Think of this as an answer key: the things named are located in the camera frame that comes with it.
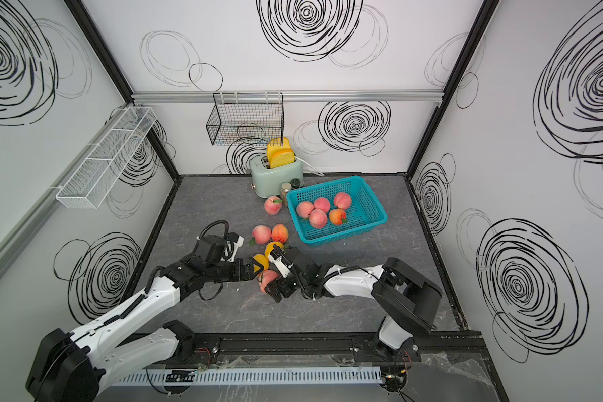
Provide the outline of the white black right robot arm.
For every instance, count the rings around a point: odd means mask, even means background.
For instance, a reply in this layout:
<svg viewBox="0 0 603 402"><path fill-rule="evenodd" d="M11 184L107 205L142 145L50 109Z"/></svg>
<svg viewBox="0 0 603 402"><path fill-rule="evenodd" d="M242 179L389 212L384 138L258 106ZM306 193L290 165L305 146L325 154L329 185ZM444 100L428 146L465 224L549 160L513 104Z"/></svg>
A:
<svg viewBox="0 0 603 402"><path fill-rule="evenodd" d="M318 266L285 258L274 264L276 268L259 274L257 281L261 291L278 303L295 291L311 301L342 296L376 301L385 311L376 342L390 351L401 350L410 338L428 337L436 328L442 289L397 258L372 267Z"/></svg>

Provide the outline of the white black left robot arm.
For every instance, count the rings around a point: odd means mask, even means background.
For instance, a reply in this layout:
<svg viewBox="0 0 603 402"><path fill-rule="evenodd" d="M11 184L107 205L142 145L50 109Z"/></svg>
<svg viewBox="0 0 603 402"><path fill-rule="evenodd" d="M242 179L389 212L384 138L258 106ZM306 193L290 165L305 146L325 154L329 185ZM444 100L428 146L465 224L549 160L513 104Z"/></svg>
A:
<svg viewBox="0 0 603 402"><path fill-rule="evenodd" d="M92 401L118 380L155 363L188 363L199 350L178 320L136 340L130 336L208 282L251 281L264 270L254 259L207 263L199 258L154 270L147 286L108 313L40 342L26 380L37 401Z"/></svg>

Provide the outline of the pink peach front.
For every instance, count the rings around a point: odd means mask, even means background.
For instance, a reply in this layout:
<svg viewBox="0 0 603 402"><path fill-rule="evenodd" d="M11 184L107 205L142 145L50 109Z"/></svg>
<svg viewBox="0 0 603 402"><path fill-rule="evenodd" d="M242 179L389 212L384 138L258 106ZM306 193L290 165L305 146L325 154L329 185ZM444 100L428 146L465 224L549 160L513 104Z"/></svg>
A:
<svg viewBox="0 0 603 402"><path fill-rule="evenodd" d="M314 229L322 229L328 223L328 216L323 210L314 209L309 215L308 221L310 226Z"/></svg>

